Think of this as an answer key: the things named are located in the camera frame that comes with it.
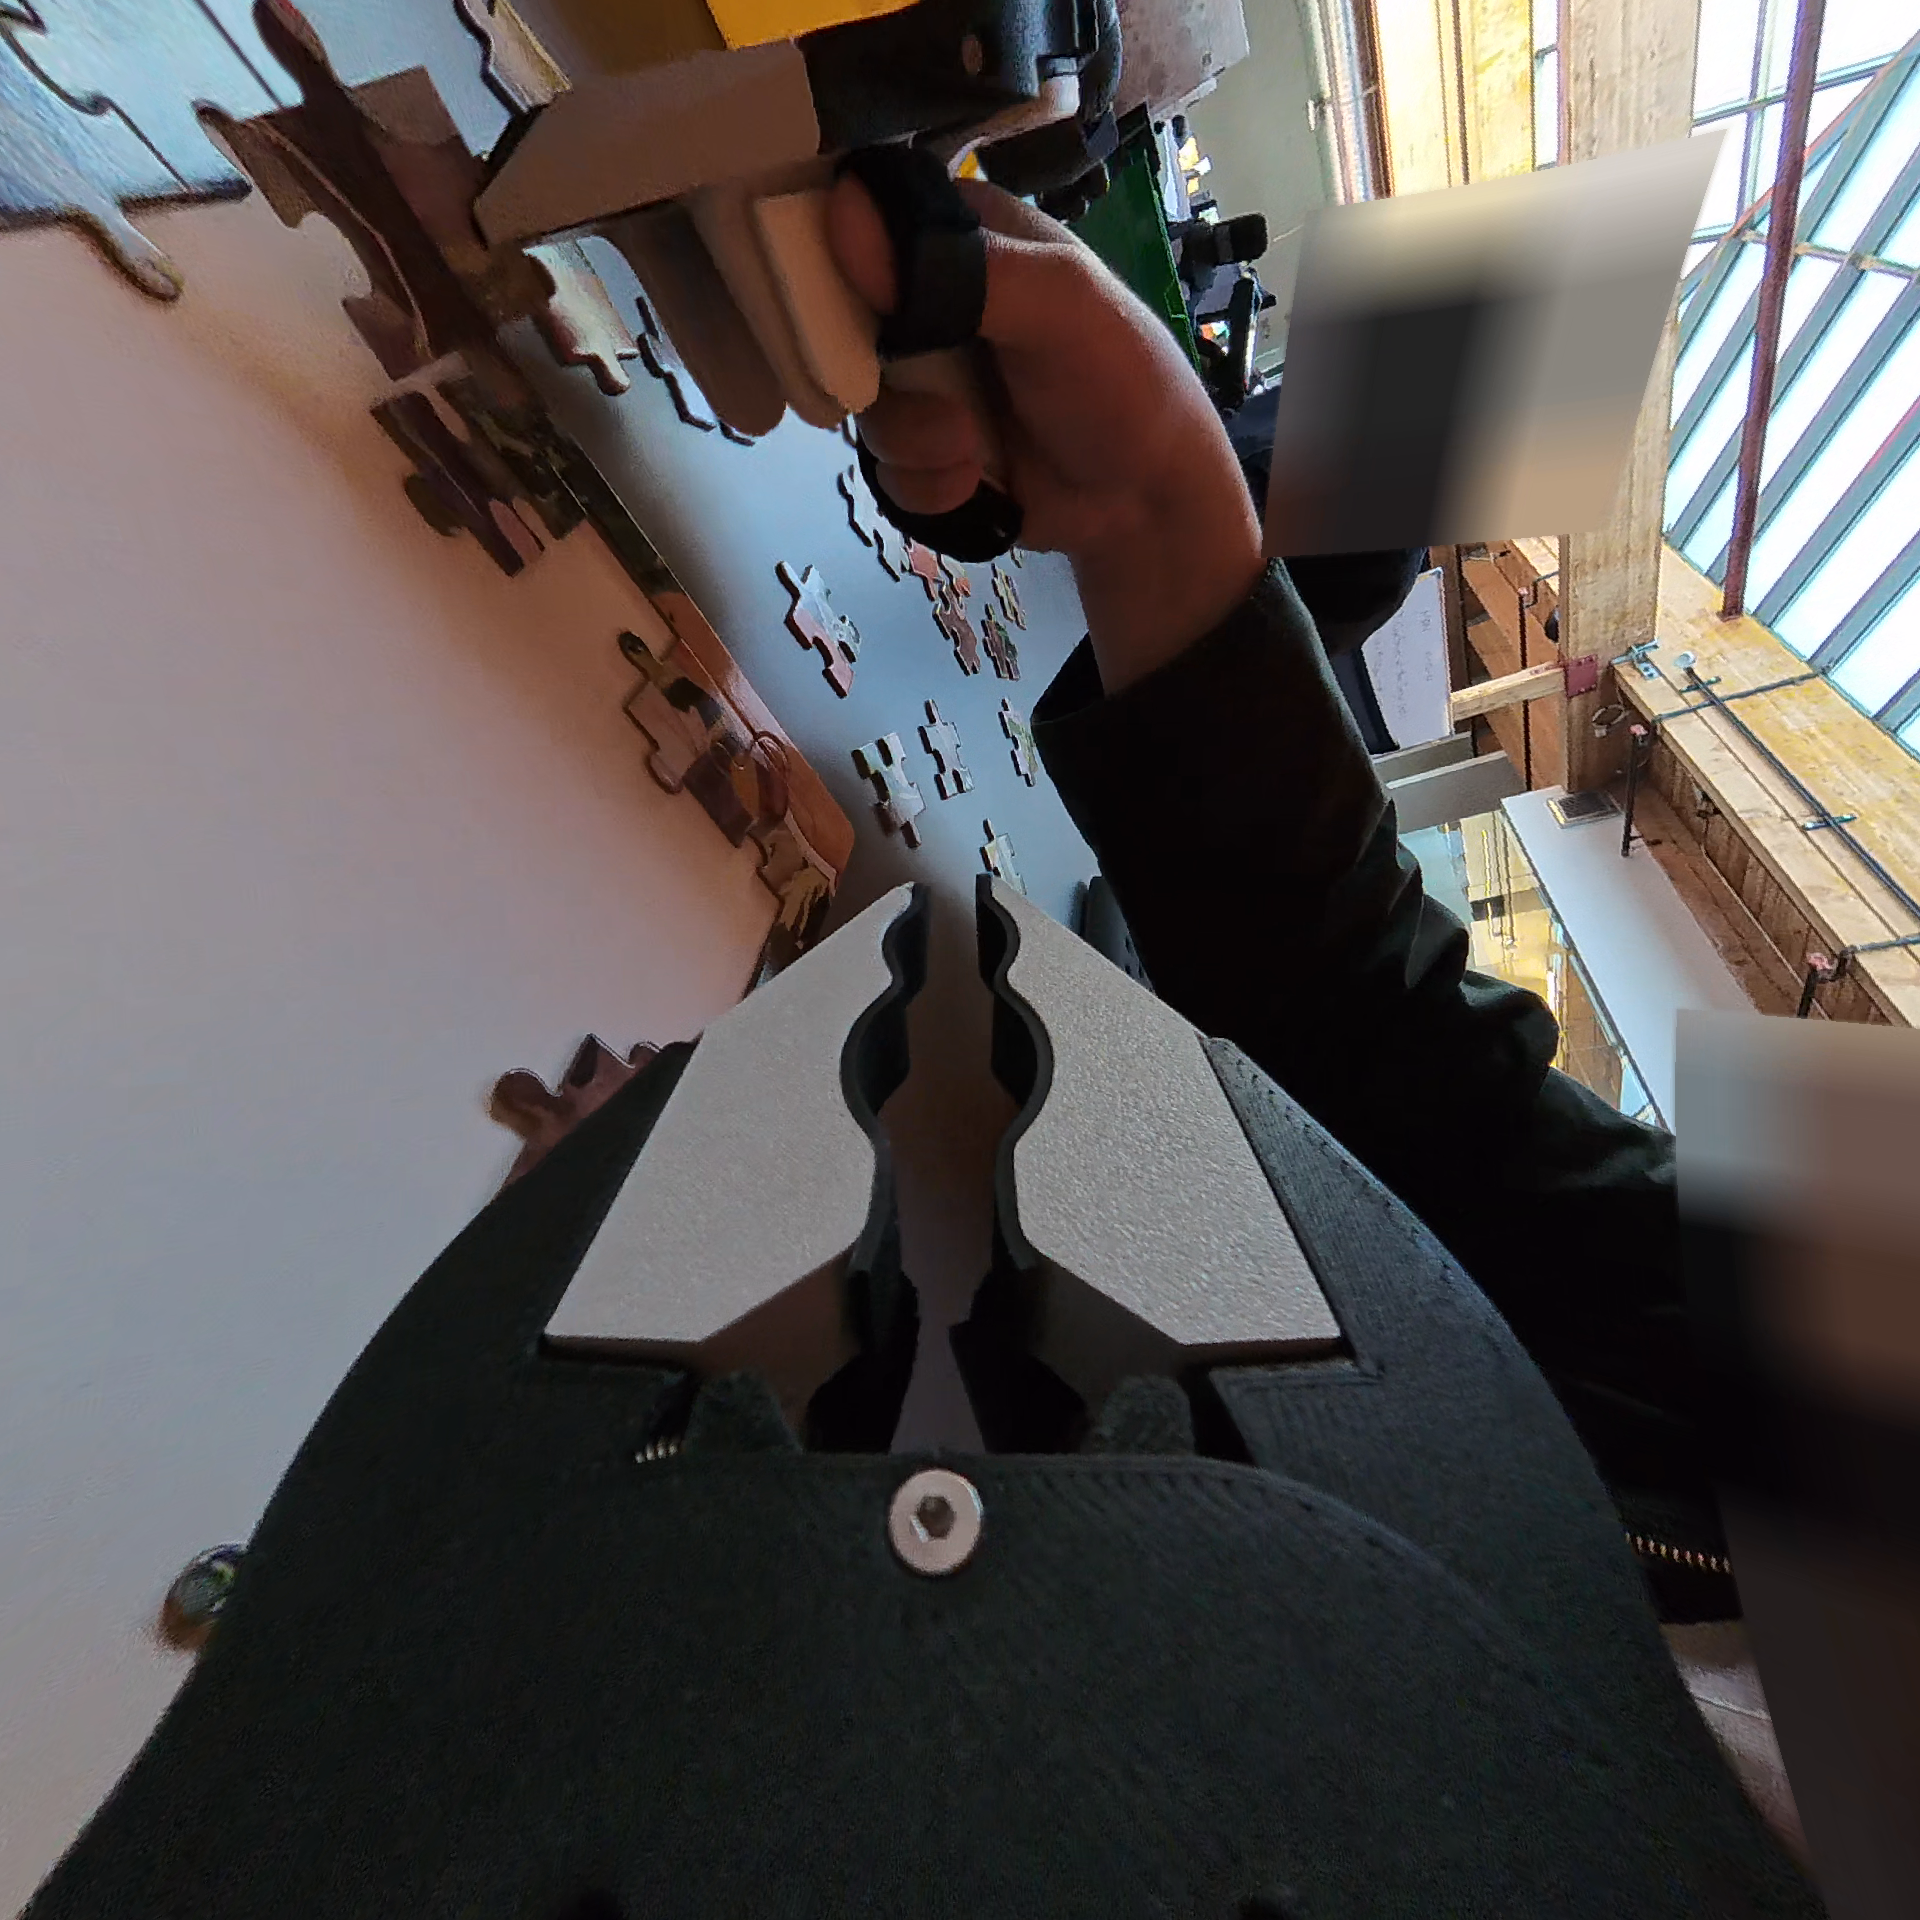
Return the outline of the whiteboard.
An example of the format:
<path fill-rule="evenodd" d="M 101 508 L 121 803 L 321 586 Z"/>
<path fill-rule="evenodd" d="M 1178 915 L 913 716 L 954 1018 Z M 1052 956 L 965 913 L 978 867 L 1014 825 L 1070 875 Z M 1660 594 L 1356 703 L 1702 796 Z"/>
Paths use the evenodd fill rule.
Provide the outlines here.
<path fill-rule="evenodd" d="M 1424 570 L 1399 610 L 1360 648 L 1389 753 L 1454 731 L 1448 712 L 1446 573 Z"/>

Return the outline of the green box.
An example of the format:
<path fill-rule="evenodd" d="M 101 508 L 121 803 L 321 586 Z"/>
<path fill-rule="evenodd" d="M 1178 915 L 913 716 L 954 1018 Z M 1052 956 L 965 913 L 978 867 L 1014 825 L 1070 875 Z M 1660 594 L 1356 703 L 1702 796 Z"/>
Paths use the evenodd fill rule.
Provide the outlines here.
<path fill-rule="evenodd" d="M 1070 223 L 1072 231 L 1160 320 L 1200 368 L 1184 284 L 1167 237 L 1160 192 L 1160 145 L 1145 105 L 1117 121 L 1117 146 L 1106 159 L 1106 192 Z"/>

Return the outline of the red metal pipe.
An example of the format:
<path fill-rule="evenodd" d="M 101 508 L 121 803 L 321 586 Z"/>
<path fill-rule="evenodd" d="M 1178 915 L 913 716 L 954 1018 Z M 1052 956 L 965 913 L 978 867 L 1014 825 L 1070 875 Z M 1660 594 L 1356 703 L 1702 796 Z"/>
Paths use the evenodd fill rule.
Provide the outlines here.
<path fill-rule="evenodd" d="M 1718 594 L 1721 619 L 1740 619 L 1743 615 L 1748 563 L 1760 522 L 1764 439 L 1778 376 L 1796 211 L 1805 176 L 1808 117 L 1817 87 L 1817 56 L 1823 21 L 1825 3 L 1798 3 L 1793 8 L 1791 60 L 1783 98 L 1783 145 L 1766 207 L 1766 248 L 1758 290 L 1754 345 L 1735 471 L 1735 514 Z"/>

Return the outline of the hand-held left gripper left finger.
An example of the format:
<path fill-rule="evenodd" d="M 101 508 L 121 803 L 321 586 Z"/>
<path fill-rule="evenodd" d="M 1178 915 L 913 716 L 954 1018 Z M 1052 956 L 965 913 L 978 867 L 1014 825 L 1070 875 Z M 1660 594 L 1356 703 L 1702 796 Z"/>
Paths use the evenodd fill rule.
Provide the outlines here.
<path fill-rule="evenodd" d="M 894 1420 L 920 1312 L 879 1108 L 908 1076 L 904 883 L 712 1023 L 546 1323 L 561 1354 L 753 1369 L 790 1420 Z"/>

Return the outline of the person's right hand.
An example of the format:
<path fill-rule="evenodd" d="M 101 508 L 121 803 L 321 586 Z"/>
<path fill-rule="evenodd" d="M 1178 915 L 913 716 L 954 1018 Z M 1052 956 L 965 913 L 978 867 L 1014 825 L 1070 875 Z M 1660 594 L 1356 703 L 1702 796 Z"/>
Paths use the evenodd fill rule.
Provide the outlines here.
<path fill-rule="evenodd" d="M 1068 229 L 961 181 L 985 227 L 980 408 L 881 392 L 860 419 L 881 492 L 960 511 L 994 463 L 1024 544 L 1068 559 L 1098 684 L 1116 698 L 1186 655 L 1264 576 L 1264 537 L 1184 353 Z"/>

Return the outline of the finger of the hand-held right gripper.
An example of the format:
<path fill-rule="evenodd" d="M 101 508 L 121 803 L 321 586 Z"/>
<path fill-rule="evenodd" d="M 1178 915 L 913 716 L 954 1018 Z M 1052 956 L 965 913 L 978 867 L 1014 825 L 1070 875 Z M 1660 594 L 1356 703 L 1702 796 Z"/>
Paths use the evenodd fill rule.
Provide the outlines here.
<path fill-rule="evenodd" d="M 493 164 L 476 225 L 493 248 L 527 242 L 818 148 L 796 42 L 687 56 L 558 93 Z"/>

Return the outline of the wooden window ledge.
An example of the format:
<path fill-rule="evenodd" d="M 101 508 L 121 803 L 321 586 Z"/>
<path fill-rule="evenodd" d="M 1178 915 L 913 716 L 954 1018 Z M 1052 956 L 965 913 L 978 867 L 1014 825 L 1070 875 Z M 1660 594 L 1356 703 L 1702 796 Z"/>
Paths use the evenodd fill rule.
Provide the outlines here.
<path fill-rule="evenodd" d="M 1918 1026 L 1918 768 L 1665 548 L 1641 833 L 1764 1012 Z"/>

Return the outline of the large window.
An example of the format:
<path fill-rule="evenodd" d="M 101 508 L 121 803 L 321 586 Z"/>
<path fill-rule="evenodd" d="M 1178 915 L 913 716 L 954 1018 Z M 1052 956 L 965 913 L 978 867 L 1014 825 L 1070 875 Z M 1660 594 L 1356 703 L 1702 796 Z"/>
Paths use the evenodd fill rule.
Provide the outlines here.
<path fill-rule="evenodd" d="M 1694 132 L 1722 136 L 1687 257 L 1665 541 L 1718 583 L 1784 156 L 1793 5 L 1698 8 Z M 1745 607 L 1918 740 L 1918 5 L 1821 16 Z"/>

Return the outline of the partly assembled jigsaw puzzle board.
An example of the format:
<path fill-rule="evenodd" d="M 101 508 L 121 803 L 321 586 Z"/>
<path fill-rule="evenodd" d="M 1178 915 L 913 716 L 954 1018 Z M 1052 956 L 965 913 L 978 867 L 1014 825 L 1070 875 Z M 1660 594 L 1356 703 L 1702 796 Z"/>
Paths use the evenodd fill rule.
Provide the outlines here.
<path fill-rule="evenodd" d="M 773 916 L 648 776 L 606 551 L 504 579 L 402 498 L 344 242 L 154 231 L 178 304 L 5 237 L 5 1916 L 498 1188 L 495 1076 L 694 1036 Z"/>

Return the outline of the puzzle pieces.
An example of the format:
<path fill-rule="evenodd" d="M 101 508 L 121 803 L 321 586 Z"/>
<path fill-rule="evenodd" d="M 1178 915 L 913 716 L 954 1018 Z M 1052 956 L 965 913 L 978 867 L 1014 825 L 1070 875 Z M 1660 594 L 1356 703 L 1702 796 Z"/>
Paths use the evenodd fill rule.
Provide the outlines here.
<path fill-rule="evenodd" d="M 778 560 L 778 631 L 831 700 L 796 722 L 775 714 L 743 655 L 639 528 L 617 514 L 606 532 L 644 596 L 639 631 L 617 641 L 638 674 L 629 719 L 661 787 L 694 797 L 732 842 L 756 849 L 758 877 L 778 901 L 776 948 L 818 937 L 862 847 L 920 849 L 930 812 L 969 800 L 996 753 L 1017 793 L 1040 781 L 1030 727 L 1006 698 L 1022 680 L 1017 643 L 1029 629 L 1024 553 L 965 563 L 901 532 L 849 449 L 834 487 L 852 539 L 890 581 L 912 583 L 925 612 L 904 627 L 856 623 L 814 563 Z"/>

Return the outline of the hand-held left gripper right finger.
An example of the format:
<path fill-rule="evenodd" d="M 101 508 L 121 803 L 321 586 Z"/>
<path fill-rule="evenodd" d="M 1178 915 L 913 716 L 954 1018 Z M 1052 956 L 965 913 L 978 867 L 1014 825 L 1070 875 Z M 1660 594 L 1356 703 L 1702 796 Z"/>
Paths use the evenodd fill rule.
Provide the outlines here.
<path fill-rule="evenodd" d="M 1128 1377 L 1326 1361 L 1335 1312 L 1198 1029 L 998 877 L 976 883 L 991 1074 L 990 1369 L 1094 1412 Z"/>

